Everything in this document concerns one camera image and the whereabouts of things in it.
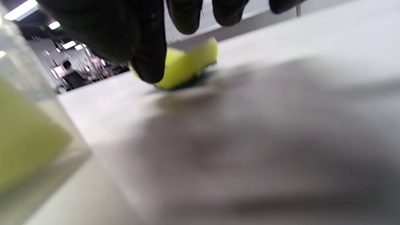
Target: ceiling light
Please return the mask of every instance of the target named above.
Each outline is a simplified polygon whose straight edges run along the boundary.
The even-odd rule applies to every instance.
[[[22,20],[38,10],[37,6],[38,3],[36,0],[27,0],[11,12],[7,13],[4,18],[7,20]]]
[[[74,41],[70,41],[70,42],[68,42],[66,44],[63,44],[62,47],[65,48],[65,49],[69,49],[71,47],[74,47],[75,45],[76,45],[76,43]]]
[[[75,49],[77,51],[81,50],[83,48],[83,46],[81,44],[78,44],[77,46],[75,46]]]
[[[51,24],[49,24],[49,28],[52,29],[52,30],[55,30],[55,29],[59,28],[60,26],[61,25],[60,25],[60,23],[58,21],[52,22]]]

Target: table surface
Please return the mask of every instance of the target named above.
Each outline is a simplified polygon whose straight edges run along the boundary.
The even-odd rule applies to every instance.
[[[147,222],[399,224],[399,27],[398,0],[354,1],[220,42],[204,85],[159,92],[128,72],[60,101]],[[82,194],[99,173],[27,225],[138,223],[109,179]]]

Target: yellow sponge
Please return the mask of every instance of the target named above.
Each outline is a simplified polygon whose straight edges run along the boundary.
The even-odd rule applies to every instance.
[[[163,79],[155,86],[163,90],[177,90],[192,86],[204,75],[204,69],[217,62],[218,44],[215,38],[189,52],[167,49]]]

